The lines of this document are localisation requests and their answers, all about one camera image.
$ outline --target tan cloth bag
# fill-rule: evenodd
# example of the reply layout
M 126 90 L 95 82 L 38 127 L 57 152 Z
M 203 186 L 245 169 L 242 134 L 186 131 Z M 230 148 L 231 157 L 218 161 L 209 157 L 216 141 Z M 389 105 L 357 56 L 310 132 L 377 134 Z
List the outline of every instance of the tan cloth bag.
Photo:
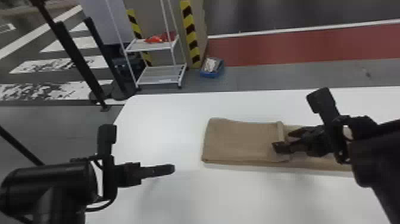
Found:
M 277 123 L 247 123 L 212 118 L 205 132 L 202 161 L 272 167 L 296 167 L 316 170 L 350 171 L 338 164 L 332 154 L 322 158 L 303 152 L 292 155 L 275 153 L 272 142 L 288 141 L 287 134 L 300 126 Z

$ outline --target white floor marking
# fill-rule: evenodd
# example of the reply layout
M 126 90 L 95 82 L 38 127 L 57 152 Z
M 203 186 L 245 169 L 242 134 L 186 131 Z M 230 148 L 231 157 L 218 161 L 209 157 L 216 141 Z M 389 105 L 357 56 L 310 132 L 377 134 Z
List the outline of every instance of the white floor marking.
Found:
M 73 38 L 76 46 L 78 49 L 88 49 L 88 48 L 97 48 L 97 44 L 93 37 L 91 36 L 84 36 L 81 38 Z M 50 43 L 47 47 L 40 51 L 40 53 L 44 52 L 52 52 L 52 51 L 64 51 L 63 46 L 61 45 L 60 41 L 54 41 Z
M 82 10 L 82 7 L 80 5 L 75 6 L 74 8 L 66 11 L 65 13 L 62 13 L 58 17 L 54 19 L 54 21 L 65 21 L 66 19 L 74 16 L 75 14 L 79 13 Z M 36 28 L 35 30 L 32 30 L 28 34 L 20 37 L 19 39 L 15 40 L 14 42 L 8 44 L 7 46 L 3 47 L 0 49 L 0 60 L 5 58 L 6 56 L 10 55 L 14 51 L 20 49 L 27 43 L 33 41 L 34 39 L 38 38 L 40 35 L 46 33 L 47 31 L 50 30 L 49 25 L 43 24 Z
M 81 22 L 75 28 L 70 30 L 70 32 L 73 33 L 73 32 L 79 32 L 79 31 L 87 31 L 87 30 L 89 30 L 88 27 L 85 25 L 84 22 Z
M 12 23 L 3 24 L 0 26 L 0 34 L 15 30 L 15 26 Z
M 107 63 L 101 55 L 84 57 L 91 69 L 107 68 Z M 10 74 L 34 73 L 39 71 L 62 71 L 74 67 L 71 58 L 55 58 L 46 60 L 25 61 L 14 68 Z
M 242 36 L 256 36 L 256 35 L 272 35 L 277 33 L 293 33 L 293 32 L 306 32 L 314 30 L 330 30 L 330 29 L 345 29 L 353 27 L 363 27 L 363 26 L 381 26 L 390 24 L 399 24 L 400 19 L 392 20 L 378 20 L 363 23 L 345 23 L 345 24 L 335 24 L 326 26 L 311 26 L 311 27 L 300 27 L 300 28 L 290 28 L 290 29 L 276 29 L 276 30 L 262 30 L 256 32 L 245 32 L 245 33 L 230 33 L 221 35 L 209 35 L 209 39 L 221 39 L 221 38 L 238 38 Z
M 100 85 L 110 84 L 111 79 L 99 80 Z M 90 88 L 85 81 L 56 83 L 1 84 L 0 101 L 31 100 L 86 100 Z

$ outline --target black pole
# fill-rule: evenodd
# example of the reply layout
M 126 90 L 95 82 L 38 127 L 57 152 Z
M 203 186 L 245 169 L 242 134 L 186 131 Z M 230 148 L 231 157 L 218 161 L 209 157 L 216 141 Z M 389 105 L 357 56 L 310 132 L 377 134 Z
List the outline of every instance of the black pole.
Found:
M 133 94 L 129 94 L 129 91 L 126 88 L 123 79 L 118 74 L 117 69 L 115 69 L 115 65 L 113 63 L 113 60 L 110 57 L 110 54 L 107 51 L 106 47 L 104 46 L 103 40 L 101 39 L 101 37 L 100 37 L 100 35 L 99 35 L 99 33 L 98 33 L 97 29 L 96 29 L 95 23 L 93 22 L 92 18 L 90 18 L 90 17 L 87 17 L 83 21 L 85 22 L 87 28 L 89 29 L 90 33 L 92 34 L 97 46 L 99 47 L 100 52 L 101 52 L 101 54 L 103 55 L 103 57 L 105 59 L 105 62 L 107 63 L 108 67 L 111 70 L 112 75 L 114 76 L 115 82 L 117 83 L 118 87 L 120 88 L 120 90 L 122 91 L 124 96 L 128 99 Z
M 0 126 L 0 136 L 4 138 L 10 145 L 12 145 L 18 152 L 24 155 L 28 160 L 37 166 L 43 166 L 43 163 L 33 153 L 31 153 L 21 142 L 16 140 L 10 133 L 8 133 L 2 126 Z
M 43 18 L 49 24 L 50 28 L 53 30 L 57 39 L 60 41 L 62 47 L 65 49 L 67 54 L 70 56 L 72 62 L 75 64 L 79 73 L 83 76 L 87 85 L 92 90 L 94 96 L 96 96 L 97 101 L 100 103 L 102 110 L 108 111 L 110 110 L 110 106 L 107 106 L 104 102 L 105 94 L 103 89 L 101 88 L 99 82 L 96 80 L 95 75 L 90 70 L 88 64 L 80 53 L 78 47 L 75 45 L 74 41 L 67 28 L 65 27 L 63 22 L 54 23 L 52 17 L 49 12 L 45 8 L 45 2 L 43 0 L 30 0 L 32 5 L 36 6 L 39 12 L 42 14 Z

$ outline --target metal shelf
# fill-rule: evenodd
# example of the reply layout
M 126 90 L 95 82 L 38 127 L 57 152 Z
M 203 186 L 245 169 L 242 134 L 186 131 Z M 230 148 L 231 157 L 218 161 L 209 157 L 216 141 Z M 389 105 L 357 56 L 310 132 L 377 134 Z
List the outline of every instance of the metal shelf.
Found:
M 179 35 L 176 35 L 175 40 L 171 45 L 169 42 L 163 43 L 146 43 L 144 39 L 134 39 L 125 49 L 126 52 L 139 52 L 139 51 L 159 51 L 171 49 L 175 47 L 176 42 L 179 40 Z
M 187 64 L 178 64 L 176 66 L 157 66 L 146 67 L 140 78 L 138 85 L 177 83 L 181 86 L 182 77 L 185 73 Z

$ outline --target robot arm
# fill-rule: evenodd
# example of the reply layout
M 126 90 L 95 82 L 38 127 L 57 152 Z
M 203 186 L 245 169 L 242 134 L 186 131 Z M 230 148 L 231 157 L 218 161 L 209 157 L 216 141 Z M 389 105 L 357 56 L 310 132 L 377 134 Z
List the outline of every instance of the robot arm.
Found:
M 351 164 L 359 186 L 373 189 L 390 222 L 400 223 L 400 120 L 378 125 L 367 116 L 341 116 L 328 88 L 312 92 L 307 100 L 324 124 L 291 132 L 298 140 L 275 142 L 275 151 L 292 154 L 300 149 L 313 157 L 333 153 L 338 163 Z M 344 136 L 344 126 L 352 139 Z

